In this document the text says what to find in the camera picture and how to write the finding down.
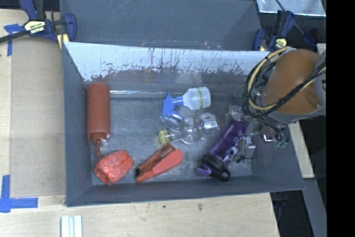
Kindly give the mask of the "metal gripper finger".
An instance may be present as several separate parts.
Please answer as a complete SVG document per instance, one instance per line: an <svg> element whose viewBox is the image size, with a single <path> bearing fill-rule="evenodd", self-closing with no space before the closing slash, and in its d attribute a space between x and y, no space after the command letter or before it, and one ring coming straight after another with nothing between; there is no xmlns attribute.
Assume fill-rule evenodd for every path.
<svg viewBox="0 0 355 237"><path fill-rule="evenodd" d="M251 160L253 158L256 146L254 145L251 136L244 135L238 144L237 161Z"/></svg>
<svg viewBox="0 0 355 237"><path fill-rule="evenodd" d="M228 115L235 121L244 121L245 120L244 110L239 105L230 105Z"/></svg>

